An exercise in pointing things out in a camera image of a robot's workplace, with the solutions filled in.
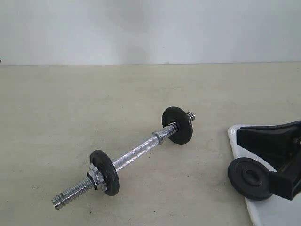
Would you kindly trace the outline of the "black weight plate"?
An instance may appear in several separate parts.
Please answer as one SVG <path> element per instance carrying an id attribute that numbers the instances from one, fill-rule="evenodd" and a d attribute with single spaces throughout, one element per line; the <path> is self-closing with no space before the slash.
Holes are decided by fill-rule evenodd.
<path id="1" fill-rule="evenodd" d="M 269 170 L 254 159 L 234 159 L 228 167 L 228 178 L 235 190 L 247 199 L 263 201 L 272 196 Z"/>
<path id="2" fill-rule="evenodd" d="M 120 189 L 119 177 L 108 155 L 101 150 L 95 150 L 90 155 L 90 163 L 102 174 L 107 187 L 105 193 L 108 196 L 115 196 Z"/>

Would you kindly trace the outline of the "white rectangular tray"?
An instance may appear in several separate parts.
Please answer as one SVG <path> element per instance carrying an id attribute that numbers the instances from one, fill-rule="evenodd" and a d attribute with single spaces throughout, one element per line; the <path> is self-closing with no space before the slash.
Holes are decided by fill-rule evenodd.
<path id="1" fill-rule="evenodd" d="M 237 130 L 244 126 L 253 125 L 234 125 L 229 128 L 228 135 L 234 159 L 246 157 L 254 159 L 263 164 L 269 172 L 285 172 L 287 170 L 301 170 L 301 151 L 290 162 L 280 169 L 275 169 L 266 161 L 254 153 L 240 147 L 237 144 Z M 275 194 L 266 200 L 255 201 L 245 198 L 251 222 L 255 226 L 299 226 L 301 224 L 301 194 L 293 200 L 287 200 Z"/>

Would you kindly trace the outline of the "chrome star collar nut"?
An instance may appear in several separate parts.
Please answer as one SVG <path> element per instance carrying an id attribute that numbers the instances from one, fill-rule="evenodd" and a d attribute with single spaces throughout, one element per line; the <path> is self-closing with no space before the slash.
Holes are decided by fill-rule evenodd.
<path id="1" fill-rule="evenodd" d="M 87 176 L 91 180 L 92 186 L 95 190 L 101 189 L 104 192 L 107 191 L 107 186 L 103 175 L 101 174 L 100 170 L 92 163 L 89 165 Z"/>

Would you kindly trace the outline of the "chrome threaded dumbbell bar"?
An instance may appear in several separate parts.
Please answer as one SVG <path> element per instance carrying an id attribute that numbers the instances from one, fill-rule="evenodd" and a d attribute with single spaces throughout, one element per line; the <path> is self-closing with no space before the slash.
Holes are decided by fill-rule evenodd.
<path id="1" fill-rule="evenodd" d="M 151 136 L 141 142 L 138 146 L 134 147 L 132 150 L 119 157 L 117 160 L 112 161 L 116 172 L 118 173 L 118 171 L 141 157 L 143 154 L 147 153 L 152 148 L 156 147 L 157 145 L 161 145 L 164 140 L 168 138 L 166 132 L 167 131 L 165 128 L 161 128 L 158 131 L 152 132 Z M 56 210 L 60 210 L 92 188 L 94 189 L 92 182 L 86 175 L 86 177 L 81 181 L 54 196 L 51 202 Z"/>

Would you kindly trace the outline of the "black weight plate far end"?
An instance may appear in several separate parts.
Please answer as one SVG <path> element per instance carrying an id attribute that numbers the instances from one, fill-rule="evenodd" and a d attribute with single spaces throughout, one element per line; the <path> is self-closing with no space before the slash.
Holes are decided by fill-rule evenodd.
<path id="1" fill-rule="evenodd" d="M 161 119 L 168 138 L 179 145 L 184 145 L 191 140 L 193 134 L 192 121 L 194 120 L 194 113 L 186 113 L 183 109 L 176 106 L 168 107 L 163 112 Z"/>

